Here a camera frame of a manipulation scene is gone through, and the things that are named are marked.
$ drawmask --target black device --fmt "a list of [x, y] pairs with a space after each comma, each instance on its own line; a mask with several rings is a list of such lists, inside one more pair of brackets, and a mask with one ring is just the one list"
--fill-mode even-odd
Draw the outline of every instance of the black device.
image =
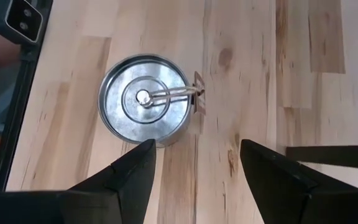
[[37, 44], [44, 16], [26, 0], [0, 0], [0, 34], [15, 44]]
[[0, 192], [0, 223], [141, 224], [155, 160], [151, 139], [66, 191]]
[[[358, 164], [358, 146], [288, 147], [287, 154], [305, 162]], [[358, 224], [357, 187], [251, 140], [241, 142], [241, 162], [265, 224]]]

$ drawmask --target black frame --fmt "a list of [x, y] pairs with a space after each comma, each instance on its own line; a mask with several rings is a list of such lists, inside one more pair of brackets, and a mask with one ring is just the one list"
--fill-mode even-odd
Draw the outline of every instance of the black frame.
[[19, 139], [25, 109], [29, 100], [32, 81], [41, 53], [45, 31], [49, 20], [53, 0], [38, 0], [35, 6], [44, 17], [44, 26], [39, 43], [22, 47], [22, 64], [17, 76], [16, 86], [6, 118], [5, 128], [0, 143], [0, 191], [5, 191], [11, 166]]

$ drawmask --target black plastic part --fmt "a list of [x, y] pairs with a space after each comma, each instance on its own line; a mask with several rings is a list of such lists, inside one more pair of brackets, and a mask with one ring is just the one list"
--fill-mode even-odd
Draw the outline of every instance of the black plastic part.
[[117, 194], [0, 192], [0, 223], [119, 223]]
[[19, 138], [27, 101], [29, 99], [35, 69], [37, 68], [45, 30], [52, 8], [52, 0], [38, 0], [36, 8], [44, 17], [43, 29], [37, 45], [28, 45], [22, 48], [22, 64], [17, 76], [11, 105], [6, 118], [5, 128], [0, 143], [0, 191], [5, 190], [16, 144]]
[[265, 224], [358, 224], [358, 188], [250, 140], [241, 162]]
[[294, 161], [358, 168], [358, 146], [287, 147], [285, 155]]
[[0, 34], [15, 44], [37, 44], [42, 17], [26, 0], [0, 0]]
[[141, 224], [155, 160], [151, 139], [69, 190], [0, 192], [0, 223]]
[[122, 222], [143, 223], [153, 186], [155, 160], [155, 140], [149, 139], [70, 190], [118, 192]]

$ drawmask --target small cardboard piece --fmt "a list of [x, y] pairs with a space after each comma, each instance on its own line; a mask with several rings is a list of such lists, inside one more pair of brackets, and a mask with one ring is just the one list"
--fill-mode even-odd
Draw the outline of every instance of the small cardboard piece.
[[206, 101], [205, 101], [205, 82], [203, 77], [198, 72], [194, 74], [195, 87], [202, 90], [201, 94], [195, 96], [195, 110], [194, 113], [200, 113], [203, 116], [206, 115]]

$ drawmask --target metal can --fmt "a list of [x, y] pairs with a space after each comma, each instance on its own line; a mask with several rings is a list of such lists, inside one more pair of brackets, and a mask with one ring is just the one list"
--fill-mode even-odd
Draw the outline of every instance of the metal can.
[[190, 122], [191, 96], [158, 100], [145, 105], [148, 92], [188, 86], [185, 74], [159, 55], [125, 58], [106, 74], [98, 108], [107, 128], [117, 137], [138, 144], [156, 139], [157, 147], [173, 144]]

